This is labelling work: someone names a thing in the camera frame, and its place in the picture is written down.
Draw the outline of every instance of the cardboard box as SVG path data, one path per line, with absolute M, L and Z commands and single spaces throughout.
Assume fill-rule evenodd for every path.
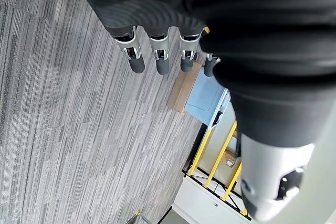
M 222 158 L 222 162 L 224 164 L 226 164 L 228 167 L 232 168 L 235 163 L 236 163 L 237 157 L 234 153 L 226 150 L 224 152 L 223 158 Z
M 194 62 L 193 69 L 189 73 L 185 73 L 182 70 L 179 71 L 167 101 L 169 108 L 180 113 L 184 112 L 184 107 L 201 67 L 201 64 Z

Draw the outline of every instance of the striped carpet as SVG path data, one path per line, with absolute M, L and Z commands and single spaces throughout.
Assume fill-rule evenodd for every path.
M 165 105 L 179 71 L 131 71 L 85 0 L 0 0 L 0 223 L 156 223 L 200 122 Z

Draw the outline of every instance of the yellow metal frame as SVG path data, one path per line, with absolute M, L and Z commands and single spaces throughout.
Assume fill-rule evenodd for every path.
M 216 160 L 214 166 L 212 167 L 212 170 L 211 170 L 211 172 L 210 172 L 210 174 L 209 174 L 208 180 L 207 180 L 206 183 L 203 185 L 205 188 L 207 188 L 207 187 L 209 186 L 209 184 L 210 184 L 212 178 L 214 177 L 214 174 L 215 174 L 215 172 L 216 172 L 216 170 L 217 170 L 217 168 L 218 168 L 218 166 L 219 166 L 219 163 L 220 163 L 220 161 L 221 161 L 221 159 L 222 159 L 222 157 L 223 157 L 223 155 L 224 155 L 224 152 L 225 152 L 225 150 L 226 150 L 226 147 L 229 145 L 229 142 L 230 142 L 230 140 L 231 140 L 231 138 L 232 138 L 233 133 L 234 133 L 235 130 L 236 130 L 236 127 L 237 127 L 237 121 L 235 121 L 234 124 L 232 125 L 231 130 L 229 131 L 229 134 L 228 134 L 228 136 L 226 137 L 226 140 L 225 140 L 225 142 L 224 142 L 224 144 L 223 144 L 223 147 L 222 147 L 222 149 L 221 149 L 221 151 L 220 151 L 220 153 L 219 153 L 219 155 L 218 155 L 218 157 L 217 157 L 217 160 Z
M 198 167 L 198 163 L 200 162 L 201 158 L 202 158 L 202 155 L 203 155 L 203 152 L 204 150 L 206 149 L 206 146 L 207 146 L 207 143 L 208 143 L 208 140 L 211 138 L 212 134 L 213 134 L 213 130 L 214 130 L 215 127 L 213 128 L 210 128 L 208 129 L 206 132 L 205 132 L 205 135 L 203 137 L 203 140 L 202 140 L 202 143 L 197 151 L 197 154 L 195 156 L 195 159 L 194 159 L 194 162 L 193 162 L 193 165 L 191 166 L 189 172 L 187 173 L 188 176 L 191 176 L 194 171 L 197 169 Z
M 243 211 L 240 211 L 240 213 L 244 216 L 247 216 L 247 209 L 243 210 Z
M 237 168 L 237 170 L 233 173 L 232 179 L 230 180 L 229 186 L 227 187 L 226 193 L 225 195 L 221 198 L 221 200 L 226 201 L 227 197 L 229 196 L 233 185 L 235 184 L 235 182 L 237 181 L 237 178 L 240 174 L 240 172 L 242 171 L 242 162 L 239 162 L 239 166 Z

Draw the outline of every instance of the black rubber sleeve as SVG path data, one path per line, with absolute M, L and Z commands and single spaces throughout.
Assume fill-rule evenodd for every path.
M 193 69 L 193 63 L 194 63 L 194 60 L 190 60 L 188 58 L 183 60 L 181 58 L 181 70 L 185 73 L 189 73 Z
M 135 73 L 142 73 L 145 70 L 145 63 L 143 61 L 142 55 L 140 56 L 139 59 L 132 59 L 129 60 L 131 69 L 135 72 Z
M 156 60 L 156 69 L 157 69 L 157 72 L 161 75 L 165 75 L 165 74 L 168 74 L 169 73 L 169 59 L 159 59 L 159 60 Z

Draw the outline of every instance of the floor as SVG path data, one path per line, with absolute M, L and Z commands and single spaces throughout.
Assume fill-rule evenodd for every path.
M 156 223 L 199 121 L 165 105 L 179 71 L 131 71 L 85 0 L 0 0 L 0 223 Z
M 162 220 L 161 224 L 188 224 L 188 222 L 172 209 Z

